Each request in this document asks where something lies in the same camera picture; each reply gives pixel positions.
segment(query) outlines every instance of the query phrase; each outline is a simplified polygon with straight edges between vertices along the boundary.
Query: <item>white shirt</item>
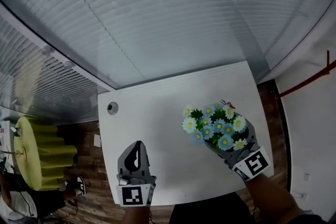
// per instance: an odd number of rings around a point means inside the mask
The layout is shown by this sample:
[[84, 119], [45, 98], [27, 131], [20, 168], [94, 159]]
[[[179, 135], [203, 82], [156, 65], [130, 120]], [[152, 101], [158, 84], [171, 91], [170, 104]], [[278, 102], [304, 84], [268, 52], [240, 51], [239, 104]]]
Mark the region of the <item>white shirt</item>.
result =
[[37, 218], [35, 203], [28, 192], [23, 191], [20, 193], [17, 191], [10, 191], [10, 198], [12, 200], [11, 208], [6, 205], [2, 196], [0, 197], [1, 216], [10, 220], [21, 219], [23, 218], [23, 215]]

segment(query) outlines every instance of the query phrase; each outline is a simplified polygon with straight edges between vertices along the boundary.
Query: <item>white table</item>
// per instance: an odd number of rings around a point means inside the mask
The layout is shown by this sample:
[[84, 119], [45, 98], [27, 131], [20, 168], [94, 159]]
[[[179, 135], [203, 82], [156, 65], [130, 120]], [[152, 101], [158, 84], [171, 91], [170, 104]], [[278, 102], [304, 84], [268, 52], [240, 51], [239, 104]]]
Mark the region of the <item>white table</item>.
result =
[[[254, 125], [258, 144], [272, 161], [263, 106], [247, 62], [154, 81], [98, 96], [100, 135], [108, 179], [116, 204], [117, 161], [133, 142], [146, 145], [150, 172], [157, 176], [152, 205], [174, 205], [221, 196], [244, 188], [232, 172], [205, 145], [193, 145], [181, 127], [182, 111], [231, 102]], [[115, 115], [107, 112], [116, 102]], [[274, 174], [273, 166], [266, 175]]]

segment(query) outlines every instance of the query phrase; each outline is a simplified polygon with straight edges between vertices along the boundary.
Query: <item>black and white shoe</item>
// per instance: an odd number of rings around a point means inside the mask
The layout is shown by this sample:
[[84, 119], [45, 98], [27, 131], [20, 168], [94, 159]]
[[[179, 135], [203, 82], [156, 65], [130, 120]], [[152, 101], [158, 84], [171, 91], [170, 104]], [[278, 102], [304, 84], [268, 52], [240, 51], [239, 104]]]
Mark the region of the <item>black and white shoe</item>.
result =
[[82, 196], [86, 194], [85, 182], [81, 176], [77, 176], [75, 192], [77, 196]]

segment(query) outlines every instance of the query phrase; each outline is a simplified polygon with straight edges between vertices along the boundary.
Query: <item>yellow tablecloth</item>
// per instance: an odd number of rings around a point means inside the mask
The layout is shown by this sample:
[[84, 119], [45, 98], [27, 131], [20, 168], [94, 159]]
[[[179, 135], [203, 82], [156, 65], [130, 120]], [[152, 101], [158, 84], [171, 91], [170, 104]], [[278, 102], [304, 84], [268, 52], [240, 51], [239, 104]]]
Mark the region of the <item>yellow tablecloth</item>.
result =
[[16, 161], [27, 185], [33, 190], [57, 189], [64, 167], [73, 164], [76, 148], [64, 145], [50, 121], [21, 117], [16, 128], [22, 134], [14, 137], [14, 149], [24, 153], [16, 155]]

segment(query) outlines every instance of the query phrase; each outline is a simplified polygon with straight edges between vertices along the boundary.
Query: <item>wooden floor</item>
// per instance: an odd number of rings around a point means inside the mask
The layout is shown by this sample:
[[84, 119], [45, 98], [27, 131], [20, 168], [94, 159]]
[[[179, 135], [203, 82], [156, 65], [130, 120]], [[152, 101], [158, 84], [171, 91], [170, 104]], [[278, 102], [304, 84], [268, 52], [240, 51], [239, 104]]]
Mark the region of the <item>wooden floor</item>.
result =
[[[274, 84], [262, 84], [258, 86], [258, 90], [271, 138], [275, 171], [272, 179], [285, 188], [287, 184], [286, 146], [278, 106], [272, 93]], [[67, 204], [65, 208], [58, 210], [56, 215], [82, 224], [120, 223], [124, 209], [113, 202], [102, 149], [93, 145], [95, 134], [99, 134], [97, 122], [65, 125], [58, 128], [58, 135], [65, 139], [66, 144], [74, 145], [78, 149], [77, 165], [75, 168], [65, 169], [65, 179], [74, 179], [77, 175], [83, 176], [87, 195], [76, 198], [78, 211], [76, 207]], [[247, 190], [242, 189], [237, 193], [253, 213], [255, 207]], [[173, 206], [151, 207], [153, 221], [157, 224], [169, 223], [172, 210]], [[256, 219], [262, 219], [258, 209], [256, 209]]]

